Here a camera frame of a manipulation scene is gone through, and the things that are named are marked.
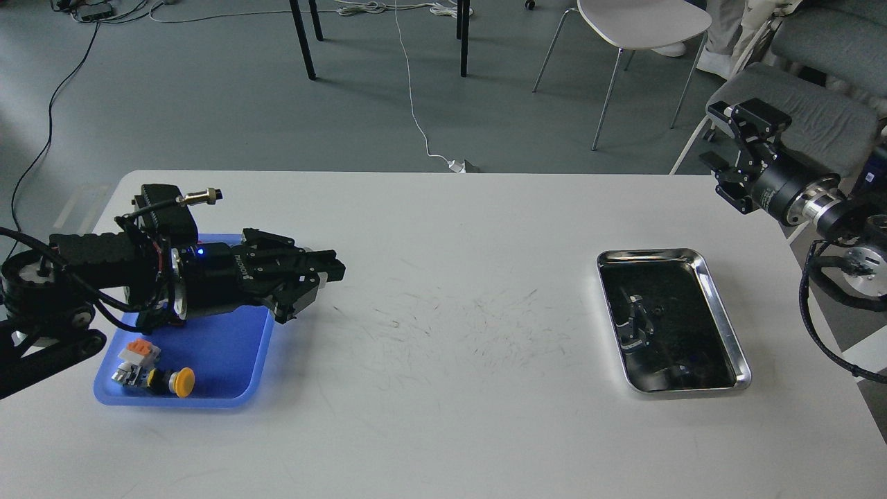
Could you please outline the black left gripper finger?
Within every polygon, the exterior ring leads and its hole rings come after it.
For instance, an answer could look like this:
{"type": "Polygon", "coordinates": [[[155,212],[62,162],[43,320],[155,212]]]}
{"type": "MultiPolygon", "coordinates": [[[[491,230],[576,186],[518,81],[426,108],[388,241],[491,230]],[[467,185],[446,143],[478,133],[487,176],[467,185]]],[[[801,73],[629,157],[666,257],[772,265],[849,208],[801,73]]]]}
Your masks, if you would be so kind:
{"type": "Polygon", "coordinates": [[[327,274],[308,274],[295,280],[284,280],[263,292],[260,304],[270,311],[275,322],[285,324],[317,299],[326,282],[327,274]]]}
{"type": "Polygon", "coordinates": [[[333,250],[314,252],[295,246],[292,238],[254,228],[242,231],[241,264],[254,280],[326,274],[327,281],[341,281],[346,271],[333,250]]]}

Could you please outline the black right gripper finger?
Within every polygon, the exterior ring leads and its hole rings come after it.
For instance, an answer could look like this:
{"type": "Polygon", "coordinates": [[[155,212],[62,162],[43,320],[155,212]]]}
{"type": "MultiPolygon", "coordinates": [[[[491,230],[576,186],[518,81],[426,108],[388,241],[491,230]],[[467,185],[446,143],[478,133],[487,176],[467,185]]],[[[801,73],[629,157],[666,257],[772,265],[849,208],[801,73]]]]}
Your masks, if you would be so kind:
{"type": "Polygon", "coordinates": [[[792,164],[792,156],[780,142],[780,134],[790,126],[791,117],[760,98],[729,105],[717,101],[708,105],[713,122],[733,139],[740,152],[735,167],[774,167],[792,164]]]}
{"type": "Polygon", "coordinates": [[[748,193],[742,181],[748,179],[748,176],[735,168],[723,157],[716,152],[709,151],[699,155],[699,159],[713,173],[718,184],[715,187],[716,193],[723,198],[732,208],[741,214],[756,211],[750,193],[748,193]]]}

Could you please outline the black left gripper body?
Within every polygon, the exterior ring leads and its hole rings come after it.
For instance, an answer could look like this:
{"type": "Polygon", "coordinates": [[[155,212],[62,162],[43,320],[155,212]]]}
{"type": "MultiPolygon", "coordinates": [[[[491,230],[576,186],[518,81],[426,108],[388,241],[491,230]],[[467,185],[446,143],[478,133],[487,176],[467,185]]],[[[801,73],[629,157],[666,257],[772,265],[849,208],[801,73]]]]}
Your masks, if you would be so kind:
{"type": "Polygon", "coordinates": [[[241,306],[273,309],[258,278],[258,250],[249,245],[198,243],[171,250],[173,310],[180,320],[225,315],[241,306]]]}

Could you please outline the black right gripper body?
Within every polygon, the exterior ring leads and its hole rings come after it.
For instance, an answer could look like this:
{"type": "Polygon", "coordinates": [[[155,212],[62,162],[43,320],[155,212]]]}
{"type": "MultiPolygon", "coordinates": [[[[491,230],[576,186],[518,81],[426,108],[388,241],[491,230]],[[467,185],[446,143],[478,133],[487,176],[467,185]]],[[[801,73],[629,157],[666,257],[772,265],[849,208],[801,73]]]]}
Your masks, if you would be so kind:
{"type": "Polygon", "coordinates": [[[842,202],[843,196],[837,193],[840,181],[839,174],[824,167],[780,156],[750,184],[750,198],[780,224],[794,227],[816,222],[842,202]]]}

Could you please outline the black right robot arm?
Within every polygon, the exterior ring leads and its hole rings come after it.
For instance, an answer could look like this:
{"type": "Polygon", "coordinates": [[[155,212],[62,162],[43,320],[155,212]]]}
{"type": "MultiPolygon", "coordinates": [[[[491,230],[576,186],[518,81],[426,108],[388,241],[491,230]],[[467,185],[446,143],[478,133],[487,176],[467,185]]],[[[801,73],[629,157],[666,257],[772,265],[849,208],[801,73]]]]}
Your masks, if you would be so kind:
{"type": "Polygon", "coordinates": [[[716,126],[738,146],[736,162],[707,152],[701,161],[718,180],[717,193],[738,212],[763,209],[785,227],[809,223],[840,255],[812,253],[802,274],[802,297],[809,284],[837,303],[881,313],[885,310],[885,214],[874,203],[849,198],[840,176],[799,152],[785,148],[780,134],[788,114],[758,98],[708,107],[716,126]]]}

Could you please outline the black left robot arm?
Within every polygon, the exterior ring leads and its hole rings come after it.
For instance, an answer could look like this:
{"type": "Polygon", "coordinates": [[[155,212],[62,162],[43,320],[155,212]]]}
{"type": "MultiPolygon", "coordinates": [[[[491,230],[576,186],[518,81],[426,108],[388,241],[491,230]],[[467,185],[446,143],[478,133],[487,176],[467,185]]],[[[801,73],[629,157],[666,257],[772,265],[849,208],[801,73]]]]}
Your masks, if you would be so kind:
{"type": "Polygon", "coordinates": [[[268,231],[246,228],[234,246],[201,243],[189,208],[221,198],[218,189],[184,195],[174,184],[144,184],[135,209],[115,218],[117,234],[42,243],[3,228],[26,251],[2,265],[2,396],[99,353],[107,337],[91,328],[96,313],[131,333],[241,306],[265,306],[284,324],[344,278],[333,250],[311,252],[268,231]]]}

